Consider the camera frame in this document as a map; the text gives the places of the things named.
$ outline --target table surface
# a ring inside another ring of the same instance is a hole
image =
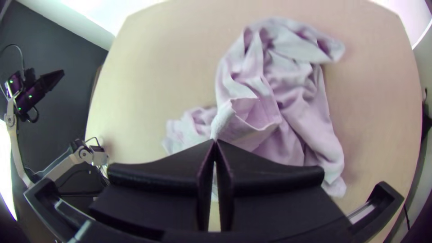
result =
[[[177,0],[139,11],[108,53],[86,137],[102,138],[116,162],[166,156],[166,121],[214,105],[220,58],[246,25],[272,16],[306,22],[346,45],[340,62],[324,66],[345,154],[347,192],[334,201],[349,213],[380,181],[406,197],[420,147],[419,76],[399,17],[365,0]],[[372,242],[383,242],[398,214]]]

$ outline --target white wall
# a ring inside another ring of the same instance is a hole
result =
[[[83,14],[66,6],[62,0],[17,0],[45,18],[72,31],[84,39],[109,50],[114,35]]]

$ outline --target black wall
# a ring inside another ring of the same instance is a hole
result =
[[[11,43],[21,47],[26,68],[33,67],[37,77],[58,69],[65,72],[65,77],[53,91],[36,105],[40,112],[39,121],[18,124],[23,163],[33,171],[39,171],[60,156],[74,139],[84,138],[91,87],[107,51],[16,1],[10,4],[0,22],[0,48]],[[18,52],[14,48],[6,50],[0,57],[1,84],[19,68]],[[1,119],[6,111],[6,101],[2,96],[0,94]],[[26,204],[22,196],[24,188],[15,171],[12,177],[15,206],[24,231],[32,242],[53,242],[52,235]],[[62,188],[68,191],[95,190],[100,188],[100,181],[96,174],[79,173]],[[78,208],[85,208],[92,198],[68,200]]]

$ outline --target black bracket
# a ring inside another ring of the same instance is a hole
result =
[[[216,163],[221,232],[208,232]],[[367,215],[351,223],[321,188],[320,167],[285,166],[209,140],[161,160],[112,164],[111,184],[86,215],[42,179],[25,196],[51,231],[70,243],[366,242],[403,197],[381,182]]]

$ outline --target wrinkled fabric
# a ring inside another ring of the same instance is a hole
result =
[[[318,165],[332,196],[344,195],[344,157],[334,134],[320,64],[344,45],[300,22],[270,18],[246,27],[220,60],[216,107],[194,108],[167,123],[173,154],[221,139],[274,162]]]

